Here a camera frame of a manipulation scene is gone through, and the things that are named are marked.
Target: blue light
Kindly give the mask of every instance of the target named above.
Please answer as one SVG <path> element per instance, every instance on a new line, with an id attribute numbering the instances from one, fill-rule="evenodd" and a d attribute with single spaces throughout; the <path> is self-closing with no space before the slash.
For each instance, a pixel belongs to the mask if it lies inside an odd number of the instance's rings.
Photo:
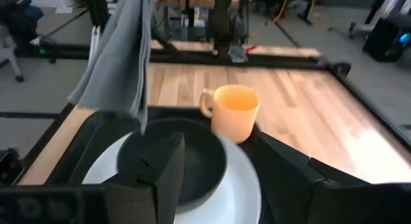
<path id="1" fill-rule="evenodd" d="M 402 44 L 406 44 L 406 43 L 410 40 L 410 38 L 411 38 L 411 34 L 406 33 L 406 34 L 403 34 L 403 35 L 398 39 L 398 41 L 399 41 L 400 43 L 402 43 Z"/>

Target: black table frame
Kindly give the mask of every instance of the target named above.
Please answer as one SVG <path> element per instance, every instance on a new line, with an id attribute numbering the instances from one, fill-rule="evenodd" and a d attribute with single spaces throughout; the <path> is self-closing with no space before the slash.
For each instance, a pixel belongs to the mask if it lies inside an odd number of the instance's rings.
<path id="1" fill-rule="evenodd" d="M 366 108 L 370 114 L 381 125 L 394 136 L 408 151 L 411 152 L 411 140 L 401 131 L 399 126 L 395 125 L 391 120 L 371 102 L 367 96 L 362 94 L 347 78 L 347 74 L 351 66 L 347 63 L 331 63 L 319 58 L 298 58 L 288 56 L 287 61 L 280 62 L 278 56 L 272 55 L 249 55 L 250 60 L 244 63 L 235 63 L 229 60 L 219 60 L 215 58 L 210 52 L 205 51 L 178 51 L 173 45 L 167 43 L 163 46 L 164 49 L 152 50 L 151 62 L 167 63 L 167 64 L 207 64 L 207 65 L 222 65 L 235 67 L 270 67 L 273 71 L 276 69 L 290 68 L 290 69 L 304 69 L 307 71 L 325 71 L 334 76 L 334 78 L 345 88 L 350 94 Z M 70 114 L 74 105 L 67 104 L 64 109 L 55 114 L 55 119 L 50 127 L 44 132 L 43 136 L 37 141 L 34 147 L 29 151 L 27 156 L 22 160 L 25 165 L 25 171 L 34 163 L 35 159 L 40 155 L 44 147 L 50 141 L 52 136 L 60 128 L 61 124 Z"/>

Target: chair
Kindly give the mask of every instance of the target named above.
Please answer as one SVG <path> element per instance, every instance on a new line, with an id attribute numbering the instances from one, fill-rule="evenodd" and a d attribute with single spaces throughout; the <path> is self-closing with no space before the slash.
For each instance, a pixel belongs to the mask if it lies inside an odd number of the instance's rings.
<path id="1" fill-rule="evenodd" d="M 20 83 L 24 81 L 24 77 L 17 65 L 14 48 L 15 44 L 12 36 L 6 27 L 0 25 L 0 62 L 3 62 L 4 60 L 9 61 L 15 75 L 15 80 Z"/>

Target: orange mug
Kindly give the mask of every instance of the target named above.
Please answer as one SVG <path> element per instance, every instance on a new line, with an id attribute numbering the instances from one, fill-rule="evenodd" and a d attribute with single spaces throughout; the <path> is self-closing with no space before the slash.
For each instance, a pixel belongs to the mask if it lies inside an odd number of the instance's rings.
<path id="1" fill-rule="evenodd" d="M 206 96 L 213 99 L 212 109 L 206 106 Z M 236 143 L 249 138 L 259 105 L 257 93 L 244 85 L 224 85 L 215 91 L 204 89 L 200 97 L 200 110 L 211 118 L 211 130 Z"/>

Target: black bowl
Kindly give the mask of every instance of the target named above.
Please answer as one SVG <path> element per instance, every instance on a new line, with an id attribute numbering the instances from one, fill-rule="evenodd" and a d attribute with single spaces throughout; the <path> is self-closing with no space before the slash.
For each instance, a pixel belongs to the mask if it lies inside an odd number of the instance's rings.
<path id="1" fill-rule="evenodd" d="M 203 204 L 220 184 L 227 168 L 227 156 L 219 138 L 206 124 L 169 118 L 149 123 L 144 135 L 132 133 L 118 154 L 118 171 L 132 167 L 136 160 L 175 132 L 184 133 L 184 178 L 178 212 Z"/>

